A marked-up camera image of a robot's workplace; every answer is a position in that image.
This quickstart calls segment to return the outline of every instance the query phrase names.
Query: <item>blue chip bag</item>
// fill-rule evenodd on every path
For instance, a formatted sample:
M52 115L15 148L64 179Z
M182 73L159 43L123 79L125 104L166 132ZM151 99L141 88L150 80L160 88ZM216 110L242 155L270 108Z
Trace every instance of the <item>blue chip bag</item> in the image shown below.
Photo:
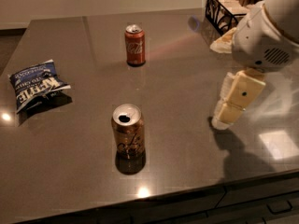
M40 105L41 97L50 99L71 88L57 77L53 60L23 69L9 76L9 80L16 93L17 113Z

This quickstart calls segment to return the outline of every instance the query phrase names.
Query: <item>gray countertop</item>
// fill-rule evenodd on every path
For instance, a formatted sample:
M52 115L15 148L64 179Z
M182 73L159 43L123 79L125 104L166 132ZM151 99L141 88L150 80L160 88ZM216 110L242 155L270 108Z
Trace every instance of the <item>gray countertop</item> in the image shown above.
M1 223L299 167L299 65L269 74L235 126L210 128L222 81L241 66L209 49L217 35L204 15L190 9L30 23L0 77L0 113L12 117L0 121ZM124 45L132 22L146 33L147 62L134 68ZM7 75L49 59L72 89L48 110L16 115ZM110 123L127 103L140 107L146 127L145 166L133 175L116 164Z

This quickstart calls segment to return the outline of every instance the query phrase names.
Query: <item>soda can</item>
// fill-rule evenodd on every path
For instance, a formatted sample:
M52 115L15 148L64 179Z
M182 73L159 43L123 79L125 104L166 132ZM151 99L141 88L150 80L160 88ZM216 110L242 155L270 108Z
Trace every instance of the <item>soda can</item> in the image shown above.
M143 156L144 120L140 109L121 105L114 110L111 123L118 153L128 160Z
M127 26L125 29L125 47L128 64L139 66L146 62L145 33L140 26L136 24Z

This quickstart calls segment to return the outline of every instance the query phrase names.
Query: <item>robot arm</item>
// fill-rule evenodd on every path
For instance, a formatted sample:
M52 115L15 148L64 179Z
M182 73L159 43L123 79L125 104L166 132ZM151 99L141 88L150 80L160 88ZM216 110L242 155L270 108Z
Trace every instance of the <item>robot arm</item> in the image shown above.
M299 56L299 0L264 0L237 25L233 58L246 67L224 79L212 125L224 130L234 124L261 93L265 74L276 72Z

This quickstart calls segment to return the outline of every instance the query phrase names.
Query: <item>floor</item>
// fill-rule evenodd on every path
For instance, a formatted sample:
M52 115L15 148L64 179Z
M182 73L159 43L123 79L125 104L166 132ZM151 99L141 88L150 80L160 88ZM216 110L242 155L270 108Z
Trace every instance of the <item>floor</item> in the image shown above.
M22 32L17 33L5 33L0 31L0 75L3 73L7 63L9 62L14 50L18 46ZM284 217L280 219L275 219L267 221L267 224L297 224L299 222L299 215Z

